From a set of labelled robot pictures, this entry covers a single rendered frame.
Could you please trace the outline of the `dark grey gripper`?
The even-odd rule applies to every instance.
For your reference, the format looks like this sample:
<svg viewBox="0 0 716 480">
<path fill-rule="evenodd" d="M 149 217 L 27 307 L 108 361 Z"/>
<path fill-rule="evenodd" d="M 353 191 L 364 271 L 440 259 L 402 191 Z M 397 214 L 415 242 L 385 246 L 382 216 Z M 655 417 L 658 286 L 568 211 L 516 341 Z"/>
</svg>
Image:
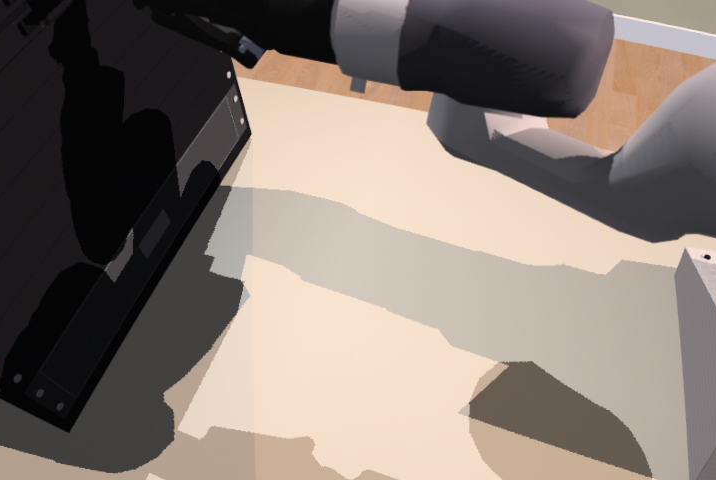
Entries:
<svg viewBox="0 0 716 480">
<path fill-rule="evenodd" d="M 330 37 L 334 0 L 132 2 L 140 11 L 149 6 L 156 24 L 228 54 L 247 69 L 266 50 L 337 65 Z"/>
</svg>

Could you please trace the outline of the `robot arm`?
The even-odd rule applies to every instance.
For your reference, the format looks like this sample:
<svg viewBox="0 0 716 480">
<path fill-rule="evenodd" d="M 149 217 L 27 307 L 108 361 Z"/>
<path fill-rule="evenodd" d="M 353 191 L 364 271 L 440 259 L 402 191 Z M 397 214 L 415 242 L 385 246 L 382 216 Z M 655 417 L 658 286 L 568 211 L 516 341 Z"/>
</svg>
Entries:
<svg viewBox="0 0 716 480">
<path fill-rule="evenodd" d="M 549 129 L 592 102 L 614 34 L 587 0 L 334 0 L 330 27 L 350 91 L 433 92 L 426 125 L 453 157 L 653 244 L 716 238 L 716 62 L 614 153 Z"/>
</svg>

